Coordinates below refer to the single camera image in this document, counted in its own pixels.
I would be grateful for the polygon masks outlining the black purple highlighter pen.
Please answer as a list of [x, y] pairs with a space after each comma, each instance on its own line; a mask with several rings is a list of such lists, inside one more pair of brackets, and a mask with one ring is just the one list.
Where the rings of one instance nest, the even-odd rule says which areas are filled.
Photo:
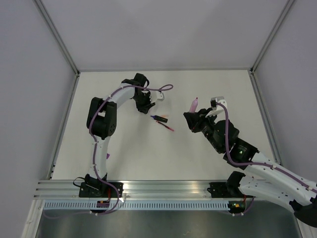
[[164, 117], [161, 117], [161, 116], [157, 116], [157, 115], [152, 115], [151, 118], [156, 120], [156, 121], [163, 122], [163, 123], [167, 123], [168, 122], [167, 118], [164, 118]]

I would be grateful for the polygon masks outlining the red transparent pen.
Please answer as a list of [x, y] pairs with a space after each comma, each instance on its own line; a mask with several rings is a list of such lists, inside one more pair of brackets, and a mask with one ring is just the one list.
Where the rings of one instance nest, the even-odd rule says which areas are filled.
[[174, 129], [172, 129], [171, 127], [167, 126], [166, 124], [160, 122], [160, 121], [156, 121], [158, 124], [164, 126], [166, 129], [170, 130], [170, 131], [173, 131], [174, 132]]

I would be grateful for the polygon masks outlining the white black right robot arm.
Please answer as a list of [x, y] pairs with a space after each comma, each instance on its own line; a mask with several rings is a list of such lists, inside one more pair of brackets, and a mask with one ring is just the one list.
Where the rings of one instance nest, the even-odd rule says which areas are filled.
[[226, 182], [232, 197], [246, 195], [265, 199], [289, 210], [308, 226], [317, 226], [317, 184], [269, 159], [258, 148], [238, 137], [239, 130], [225, 119], [215, 121], [212, 108], [183, 115], [193, 133], [201, 132], [216, 152], [240, 172]]

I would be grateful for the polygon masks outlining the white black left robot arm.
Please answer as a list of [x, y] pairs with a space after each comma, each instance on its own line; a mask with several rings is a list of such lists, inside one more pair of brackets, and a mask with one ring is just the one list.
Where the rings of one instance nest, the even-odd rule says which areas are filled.
[[93, 138], [93, 162], [89, 172], [80, 185], [79, 197], [117, 197], [119, 183], [107, 184], [108, 144], [117, 126], [117, 109], [132, 99], [138, 112], [147, 114], [155, 102], [151, 92], [146, 89], [149, 80], [145, 75], [136, 73], [133, 79], [125, 79], [109, 96], [94, 97], [91, 100], [86, 126]]

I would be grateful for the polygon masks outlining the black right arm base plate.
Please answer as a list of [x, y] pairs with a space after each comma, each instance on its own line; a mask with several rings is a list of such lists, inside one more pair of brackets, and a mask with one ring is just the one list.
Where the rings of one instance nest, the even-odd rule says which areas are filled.
[[207, 191], [212, 198], [232, 198], [225, 182], [210, 182]]

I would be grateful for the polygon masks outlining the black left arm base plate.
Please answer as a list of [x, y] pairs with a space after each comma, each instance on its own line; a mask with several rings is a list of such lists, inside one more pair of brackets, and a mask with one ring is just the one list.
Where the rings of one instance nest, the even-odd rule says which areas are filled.
[[79, 190], [80, 198], [118, 198], [122, 197], [123, 183], [111, 182], [110, 185], [104, 183], [90, 185], [82, 182]]

